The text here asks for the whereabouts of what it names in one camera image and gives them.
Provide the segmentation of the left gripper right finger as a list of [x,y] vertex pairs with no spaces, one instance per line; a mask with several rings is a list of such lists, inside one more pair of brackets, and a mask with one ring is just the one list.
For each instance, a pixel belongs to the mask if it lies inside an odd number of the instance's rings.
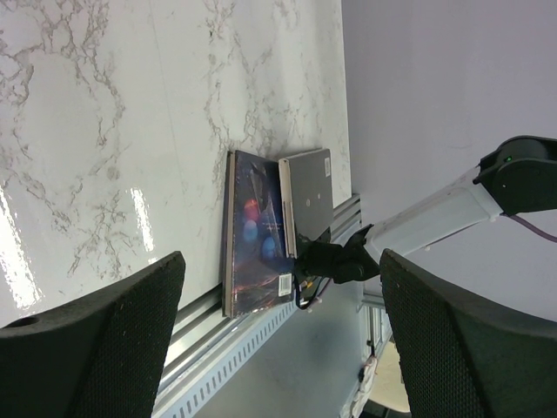
[[554,417],[556,324],[445,281],[392,250],[382,293],[413,417]]

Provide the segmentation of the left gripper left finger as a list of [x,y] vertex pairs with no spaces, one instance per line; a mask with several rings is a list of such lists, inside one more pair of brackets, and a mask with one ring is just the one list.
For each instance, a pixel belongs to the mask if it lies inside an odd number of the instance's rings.
[[1,329],[3,417],[149,417],[185,281],[171,253]]

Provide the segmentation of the purple nebula cover book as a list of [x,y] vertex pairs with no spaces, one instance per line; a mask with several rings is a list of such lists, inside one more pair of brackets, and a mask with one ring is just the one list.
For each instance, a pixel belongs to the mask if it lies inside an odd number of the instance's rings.
[[227,159],[223,314],[235,319],[292,301],[278,163],[242,151]]

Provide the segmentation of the black book with barcode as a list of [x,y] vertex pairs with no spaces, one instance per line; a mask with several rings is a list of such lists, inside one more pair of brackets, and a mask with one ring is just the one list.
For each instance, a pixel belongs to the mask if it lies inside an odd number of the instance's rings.
[[327,148],[278,161],[287,254],[296,258],[301,239],[314,241],[333,222],[332,165]]

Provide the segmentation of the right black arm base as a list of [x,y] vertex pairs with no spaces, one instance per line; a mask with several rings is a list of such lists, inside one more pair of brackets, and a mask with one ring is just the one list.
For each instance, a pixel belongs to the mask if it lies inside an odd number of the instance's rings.
[[310,240],[297,234],[297,257],[294,259],[293,284],[296,289],[295,304],[300,310],[307,310],[318,298],[313,294],[309,302],[301,305],[301,281],[312,277],[322,277],[336,284],[350,281],[366,281],[379,275],[379,263],[365,249],[366,235],[374,224],[364,226],[355,232],[342,246],[322,240]]

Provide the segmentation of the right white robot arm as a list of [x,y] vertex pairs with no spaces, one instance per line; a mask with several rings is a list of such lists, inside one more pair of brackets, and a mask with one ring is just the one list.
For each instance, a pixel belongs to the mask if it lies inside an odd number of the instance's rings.
[[355,233],[363,242],[356,245],[360,260],[348,268],[348,279],[379,275],[386,249],[408,255],[486,220],[504,216],[522,222],[521,213],[555,208],[556,140],[510,138],[450,185]]

